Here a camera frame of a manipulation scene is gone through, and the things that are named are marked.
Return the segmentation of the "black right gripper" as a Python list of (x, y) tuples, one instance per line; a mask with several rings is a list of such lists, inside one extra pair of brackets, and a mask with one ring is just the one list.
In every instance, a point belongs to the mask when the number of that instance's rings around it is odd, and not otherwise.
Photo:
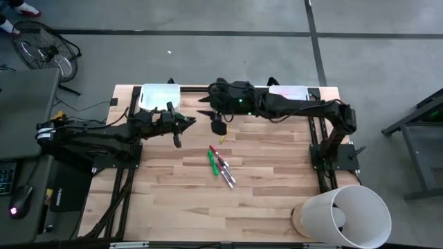
[(219, 136), (227, 133), (226, 123), (221, 115), (254, 115), (263, 114), (263, 92), (247, 81), (226, 82), (218, 79), (208, 86), (208, 96), (199, 102), (208, 102), (212, 111), (198, 110), (211, 120), (211, 130)]

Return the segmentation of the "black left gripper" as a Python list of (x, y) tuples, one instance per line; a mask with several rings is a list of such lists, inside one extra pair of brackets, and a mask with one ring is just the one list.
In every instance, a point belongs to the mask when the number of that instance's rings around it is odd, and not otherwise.
[(159, 112), (160, 116), (156, 120), (154, 119), (155, 113), (139, 111), (138, 119), (141, 123), (138, 124), (138, 133), (141, 138), (152, 138), (173, 133), (174, 146), (181, 148), (179, 136), (196, 122), (196, 118), (186, 116), (189, 119), (188, 121), (178, 120), (175, 118), (175, 114), (179, 112), (175, 111), (172, 102), (167, 103), (167, 108), (167, 111)]

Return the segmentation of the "green highlighter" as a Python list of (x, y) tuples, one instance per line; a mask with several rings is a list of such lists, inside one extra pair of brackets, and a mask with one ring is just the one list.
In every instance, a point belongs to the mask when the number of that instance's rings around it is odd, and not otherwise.
[(208, 158), (209, 158), (209, 161), (210, 161), (210, 165), (211, 165), (211, 167), (212, 167), (212, 169), (213, 169), (213, 174), (214, 174), (215, 176), (218, 176), (218, 175), (219, 175), (219, 171), (218, 171), (218, 168), (217, 168), (217, 165), (216, 165), (215, 159), (214, 159), (214, 157), (213, 157), (213, 153), (212, 153), (212, 151), (209, 149), (209, 150), (207, 151), (207, 154), (208, 154)]

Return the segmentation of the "yellow highlighter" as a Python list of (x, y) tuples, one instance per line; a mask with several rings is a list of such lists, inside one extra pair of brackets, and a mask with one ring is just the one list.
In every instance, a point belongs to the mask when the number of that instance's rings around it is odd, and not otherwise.
[(225, 141), (225, 139), (226, 139), (226, 135), (228, 134), (228, 131), (229, 131), (229, 129), (232, 127), (232, 125), (229, 125), (227, 128), (226, 128), (226, 134), (225, 135), (223, 135), (223, 136), (221, 136), (221, 138), (220, 138), (220, 140), (219, 140), (219, 143), (220, 144), (222, 144), (224, 141)]

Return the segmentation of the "white plastic bin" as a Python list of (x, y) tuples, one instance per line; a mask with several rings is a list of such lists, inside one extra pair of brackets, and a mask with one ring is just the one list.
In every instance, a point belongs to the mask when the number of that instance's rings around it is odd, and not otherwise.
[(180, 109), (181, 87), (178, 84), (144, 84), (138, 106), (146, 111), (155, 107), (158, 110), (167, 110), (167, 103), (171, 102), (175, 111)]
[(309, 92), (306, 86), (270, 86), (269, 93), (280, 95), (282, 92), (298, 92), (300, 98), (298, 100), (308, 100)]

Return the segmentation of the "grey translucent plastic bin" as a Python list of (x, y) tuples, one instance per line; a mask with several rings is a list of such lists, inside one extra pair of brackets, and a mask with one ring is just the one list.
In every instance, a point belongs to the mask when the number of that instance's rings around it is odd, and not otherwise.
[(251, 85), (248, 82), (215, 82), (211, 85), (209, 94), (217, 97), (219, 102), (210, 106), (223, 114), (246, 115), (252, 109)]

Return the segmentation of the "maroon cap dry-erase marker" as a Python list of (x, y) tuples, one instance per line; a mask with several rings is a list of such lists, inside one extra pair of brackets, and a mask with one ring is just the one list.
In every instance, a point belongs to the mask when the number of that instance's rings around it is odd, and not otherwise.
[(224, 180), (227, 182), (228, 186), (233, 189), (233, 183), (231, 182), (230, 176), (228, 175), (227, 169), (222, 166), (220, 163), (216, 163), (216, 166), (218, 170), (221, 172), (222, 176), (224, 177)]

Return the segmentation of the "grey desk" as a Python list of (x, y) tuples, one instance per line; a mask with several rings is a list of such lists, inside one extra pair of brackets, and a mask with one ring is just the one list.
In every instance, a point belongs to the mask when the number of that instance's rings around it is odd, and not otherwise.
[[(7, 164), (17, 166), (10, 193), (0, 194), (0, 247), (37, 238), (53, 157), (41, 154), (36, 125), (51, 115), (59, 76), (57, 69), (0, 73), (0, 170)], [(29, 211), (14, 219), (10, 200), (22, 185), (33, 187)]]

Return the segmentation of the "black floor fan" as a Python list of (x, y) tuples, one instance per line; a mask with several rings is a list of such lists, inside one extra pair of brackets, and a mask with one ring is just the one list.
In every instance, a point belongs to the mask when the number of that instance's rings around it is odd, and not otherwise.
[(81, 95), (64, 86), (78, 73), (78, 59), (82, 53), (77, 45), (63, 38), (55, 29), (37, 21), (18, 21), (13, 30), (19, 34), (12, 38), (12, 46), (28, 68), (59, 69), (58, 88), (76, 96)]

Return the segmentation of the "black computer mouse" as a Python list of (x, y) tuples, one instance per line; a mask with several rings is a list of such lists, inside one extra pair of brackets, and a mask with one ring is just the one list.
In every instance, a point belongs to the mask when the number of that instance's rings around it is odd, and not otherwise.
[(28, 214), (32, 196), (32, 185), (21, 185), (15, 190), (8, 208), (9, 215), (12, 219), (22, 219)]

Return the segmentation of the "black keyboard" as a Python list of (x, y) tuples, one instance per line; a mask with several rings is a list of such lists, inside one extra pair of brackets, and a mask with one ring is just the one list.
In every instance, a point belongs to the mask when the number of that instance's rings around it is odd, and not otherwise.
[(0, 161), (0, 196), (11, 195), (17, 173), (17, 161)]

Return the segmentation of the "person's shoe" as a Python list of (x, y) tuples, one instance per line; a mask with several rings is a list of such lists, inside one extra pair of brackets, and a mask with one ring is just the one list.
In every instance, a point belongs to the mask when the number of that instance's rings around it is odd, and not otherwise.
[(41, 12), (26, 2), (17, 3), (14, 10), (25, 17), (40, 17)]
[(20, 33), (3, 15), (0, 15), (0, 28), (11, 35), (18, 35)]

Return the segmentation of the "black metal cart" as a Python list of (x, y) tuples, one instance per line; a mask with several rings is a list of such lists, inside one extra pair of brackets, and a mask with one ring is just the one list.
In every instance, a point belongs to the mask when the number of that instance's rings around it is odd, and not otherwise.
[(391, 136), (400, 132), (404, 138), (421, 190), (406, 194), (406, 201), (443, 196), (435, 171), (443, 171), (443, 88), (415, 105), (404, 118), (382, 129)]

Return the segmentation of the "silver bracket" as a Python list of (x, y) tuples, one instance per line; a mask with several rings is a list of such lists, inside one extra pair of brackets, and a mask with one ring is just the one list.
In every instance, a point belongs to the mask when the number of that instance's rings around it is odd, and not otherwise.
[(122, 241), (109, 244), (109, 249), (149, 249), (148, 241)]

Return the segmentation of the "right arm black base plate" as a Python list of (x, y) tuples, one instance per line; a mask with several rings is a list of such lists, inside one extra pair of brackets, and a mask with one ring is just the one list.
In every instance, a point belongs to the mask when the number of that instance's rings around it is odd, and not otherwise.
[(309, 146), (311, 163), (314, 170), (343, 170), (359, 171), (359, 162), (357, 156), (365, 149), (361, 147), (355, 149), (353, 144), (341, 144), (338, 146), (337, 155), (331, 159), (324, 159), (319, 156), (320, 145), (313, 144)]

